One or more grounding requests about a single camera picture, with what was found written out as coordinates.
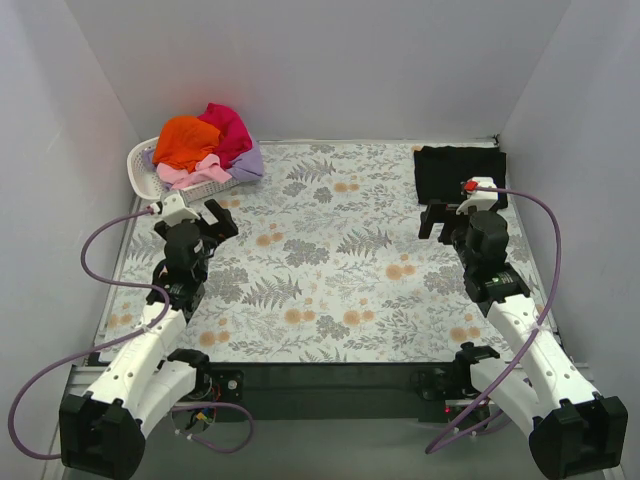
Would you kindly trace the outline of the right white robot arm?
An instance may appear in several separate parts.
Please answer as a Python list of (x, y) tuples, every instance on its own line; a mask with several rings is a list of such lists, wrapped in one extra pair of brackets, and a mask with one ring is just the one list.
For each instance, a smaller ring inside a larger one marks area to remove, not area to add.
[(504, 362), (490, 347), (461, 346), (453, 362), (454, 389), (476, 397), (425, 449), (434, 453), (473, 433), (461, 423), (486, 400), (527, 437), (540, 472), (566, 479), (619, 465), (628, 411), (587, 380), (545, 329), (523, 278), (507, 260), (506, 220), (486, 203), (468, 207), (432, 201), (420, 217), (419, 236), (438, 238), (458, 254), (469, 298), (514, 354)]

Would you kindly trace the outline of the magenta t shirt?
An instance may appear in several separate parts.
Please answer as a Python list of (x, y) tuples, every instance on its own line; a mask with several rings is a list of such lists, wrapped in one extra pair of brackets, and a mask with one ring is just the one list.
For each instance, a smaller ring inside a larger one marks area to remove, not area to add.
[(253, 147), (253, 141), (243, 120), (232, 108), (209, 103), (198, 119), (220, 131), (219, 145), (214, 149), (214, 154), (219, 157), (223, 169), (229, 169), (237, 157)]

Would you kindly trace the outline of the white plastic laundry basket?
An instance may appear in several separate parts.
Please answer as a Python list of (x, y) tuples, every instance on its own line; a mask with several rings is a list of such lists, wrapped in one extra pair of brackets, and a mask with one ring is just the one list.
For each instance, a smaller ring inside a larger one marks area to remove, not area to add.
[[(167, 185), (158, 177), (155, 168), (147, 161), (150, 152), (155, 150), (157, 140), (158, 138), (154, 137), (137, 144), (126, 159), (129, 181), (135, 194), (149, 201), (157, 201), (169, 191)], [(183, 194), (189, 202), (192, 202), (212, 197), (239, 184), (240, 182), (236, 179), (225, 183), (208, 181), (187, 187), (183, 190)]]

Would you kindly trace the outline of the folded black t shirt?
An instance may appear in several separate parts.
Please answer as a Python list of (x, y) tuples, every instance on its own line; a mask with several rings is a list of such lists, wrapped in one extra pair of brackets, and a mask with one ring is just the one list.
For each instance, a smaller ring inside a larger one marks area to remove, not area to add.
[(507, 155), (498, 147), (429, 147), (413, 152), (418, 202), (430, 200), (460, 203), (462, 184), (472, 177), (490, 177), (501, 189), (506, 187)]

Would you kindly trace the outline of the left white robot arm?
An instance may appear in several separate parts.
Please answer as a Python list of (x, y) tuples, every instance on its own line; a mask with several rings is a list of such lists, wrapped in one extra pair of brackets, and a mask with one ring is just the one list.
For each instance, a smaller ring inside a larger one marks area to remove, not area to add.
[(144, 455), (146, 439), (178, 400), (205, 398), (211, 373), (198, 366), (207, 357), (172, 348), (205, 293), (209, 261), (238, 228), (229, 210), (213, 199), (208, 223), (181, 193), (166, 194), (151, 206), (160, 220), (155, 232), (164, 257), (137, 324), (103, 373), (81, 395), (67, 395), (59, 409), (61, 461), (109, 479), (128, 479)]

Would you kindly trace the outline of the orange t shirt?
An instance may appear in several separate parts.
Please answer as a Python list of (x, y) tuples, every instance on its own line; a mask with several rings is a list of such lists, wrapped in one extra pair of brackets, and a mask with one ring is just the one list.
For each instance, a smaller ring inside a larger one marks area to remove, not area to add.
[(220, 143), (221, 131), (195, 116), (177, 116), (163, 126), (152, 162), (191, 173)]

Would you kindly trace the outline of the lavender t shirt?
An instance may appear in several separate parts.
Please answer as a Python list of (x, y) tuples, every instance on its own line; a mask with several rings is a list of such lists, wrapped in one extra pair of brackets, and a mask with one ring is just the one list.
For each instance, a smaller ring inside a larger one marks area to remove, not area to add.
[[(152, 162), (154, 153), (155, 150), (150, 152), (147, 161), (156, 171), (157, 166), (154, 166)], [(264, 175), (264, 164), (258, 144), (255, 143), (252, 149), (237, 157), (233, 165), (226, 171), (232, 176), (231, 179), (236, 179), (240, 182), (260, 180)]]

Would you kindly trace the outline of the floral table mat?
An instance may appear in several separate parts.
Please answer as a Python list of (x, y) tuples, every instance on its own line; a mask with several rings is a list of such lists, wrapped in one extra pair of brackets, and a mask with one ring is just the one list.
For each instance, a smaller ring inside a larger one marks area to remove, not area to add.
[(412, 145), (261, 151), (261, 181), (216, 195), (239, 233), (176, 347), (217, 362), (428, 362), (471, 341), (510, 357), (454, 250), (418, 236)]

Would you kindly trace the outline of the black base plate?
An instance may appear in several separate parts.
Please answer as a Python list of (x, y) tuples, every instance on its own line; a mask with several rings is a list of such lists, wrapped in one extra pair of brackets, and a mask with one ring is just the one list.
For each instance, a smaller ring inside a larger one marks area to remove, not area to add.
[(416, 419), (444, 423), (479, 391), (453, 362), (211, 363), (181, 404), (218, 401), (254, 419)]

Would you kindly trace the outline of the pink t shirt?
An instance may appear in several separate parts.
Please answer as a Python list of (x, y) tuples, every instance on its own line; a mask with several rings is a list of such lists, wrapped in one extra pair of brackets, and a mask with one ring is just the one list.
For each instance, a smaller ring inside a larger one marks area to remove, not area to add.
[(215, 154), (207, 155), (198, 162), (192, 172), (186, 169), (177, 170), (167, 164), (160, 163), (156, 168), (159, 179), (171, 190), (182, 190), (203, 182), (213, 181), (223, 184), (232, 176), (220, 165), (220, 159)]

